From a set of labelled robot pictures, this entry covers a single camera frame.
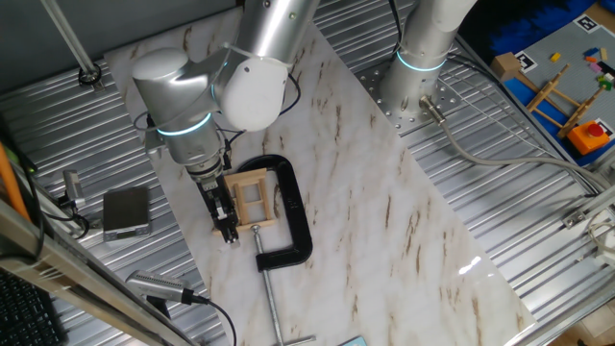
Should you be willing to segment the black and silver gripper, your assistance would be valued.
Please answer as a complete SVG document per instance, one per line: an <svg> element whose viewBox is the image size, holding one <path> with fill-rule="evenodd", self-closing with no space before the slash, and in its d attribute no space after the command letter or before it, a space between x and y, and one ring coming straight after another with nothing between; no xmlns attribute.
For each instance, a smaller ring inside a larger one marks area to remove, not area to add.
<svg viewBox="0 0 615 346"><path fill-rule="evenodd" d="M195 182L208 207L214 227L220 231L227 244L235 244L238 241L238 218L226 212L232 208L232 198L224 176L197 176Z"/></svg>

